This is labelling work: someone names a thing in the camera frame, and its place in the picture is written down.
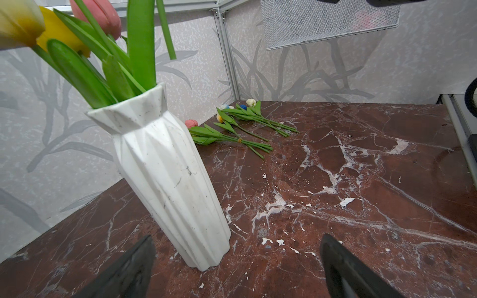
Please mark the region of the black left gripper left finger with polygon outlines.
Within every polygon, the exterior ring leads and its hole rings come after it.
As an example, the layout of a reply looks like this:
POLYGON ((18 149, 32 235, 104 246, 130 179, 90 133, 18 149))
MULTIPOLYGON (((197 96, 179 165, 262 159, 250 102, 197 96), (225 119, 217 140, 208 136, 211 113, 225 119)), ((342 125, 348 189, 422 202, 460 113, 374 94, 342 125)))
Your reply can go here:
POLYGON ((143 237, 74 296, 144 298, 149 288, 155 254, 152 237, 143 237))

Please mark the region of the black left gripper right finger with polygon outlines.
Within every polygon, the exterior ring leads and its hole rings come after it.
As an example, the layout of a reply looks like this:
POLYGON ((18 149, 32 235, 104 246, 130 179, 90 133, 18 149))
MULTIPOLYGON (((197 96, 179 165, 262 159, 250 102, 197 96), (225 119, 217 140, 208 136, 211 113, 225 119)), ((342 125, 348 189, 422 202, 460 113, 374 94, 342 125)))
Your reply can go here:
POLYGON ((322 237, 320 257, 327 289, 332 298, 403 296, 328 233, 322 237))

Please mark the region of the white ribbed ceramic vase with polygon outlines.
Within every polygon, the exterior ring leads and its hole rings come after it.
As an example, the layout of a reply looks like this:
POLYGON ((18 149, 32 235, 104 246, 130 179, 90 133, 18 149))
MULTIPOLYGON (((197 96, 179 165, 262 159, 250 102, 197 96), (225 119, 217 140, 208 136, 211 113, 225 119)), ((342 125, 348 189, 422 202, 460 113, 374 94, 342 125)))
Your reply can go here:
POLYGON ((167 108, 165 84, 88 117, 112 136, 120 174, 185 263, 217 266, 231 230, 191 134, 167 108))

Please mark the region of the pink tulip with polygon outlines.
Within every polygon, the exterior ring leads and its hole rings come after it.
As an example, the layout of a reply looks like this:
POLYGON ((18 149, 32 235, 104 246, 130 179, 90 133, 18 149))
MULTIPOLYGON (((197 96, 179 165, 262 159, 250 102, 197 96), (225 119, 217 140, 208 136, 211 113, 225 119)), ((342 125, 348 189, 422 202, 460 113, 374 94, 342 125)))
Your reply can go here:
POLYGON ((70 1, 73 15, 90 23, 98 36, 97 40, 131 72, 130 58, 116 43, 121 36, 122 25, 113 5, 109 1, 83 1, 81 6, 78 3, 79 1, 70 1))

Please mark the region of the cream white tulip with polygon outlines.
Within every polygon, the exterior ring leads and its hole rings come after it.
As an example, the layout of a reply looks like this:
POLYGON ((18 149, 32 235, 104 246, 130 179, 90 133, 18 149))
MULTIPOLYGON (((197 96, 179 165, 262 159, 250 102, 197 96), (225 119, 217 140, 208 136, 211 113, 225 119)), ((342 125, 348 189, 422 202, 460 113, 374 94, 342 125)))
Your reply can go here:
POLYGON ((1 50, 28 47, 69 82, 93 109, 118 103, 106 79, 65 43, 50 39, 47 50, 37 43, 46 26, 34 1, 1 1, 1 50))

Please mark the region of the yellow tulip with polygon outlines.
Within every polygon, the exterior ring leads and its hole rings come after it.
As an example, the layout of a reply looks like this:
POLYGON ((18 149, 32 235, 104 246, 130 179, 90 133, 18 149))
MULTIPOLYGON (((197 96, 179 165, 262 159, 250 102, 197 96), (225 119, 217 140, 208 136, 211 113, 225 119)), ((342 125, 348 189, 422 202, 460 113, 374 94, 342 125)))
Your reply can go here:
POLYGON ((135 94, 145 92, 145 89, 133 78, 130 58, 114 40, 111 34, 96 29, 86 17, 80 19, 69 16, 58 10, 40 7, 46 30, 37 39, 37 43, 47 50, 47 41, 56 39, 76 51, 80 56, 89 58, 94 53, 99 59, 113 56, 119 63, 119 69, 124 74, 126 83, 135 94))

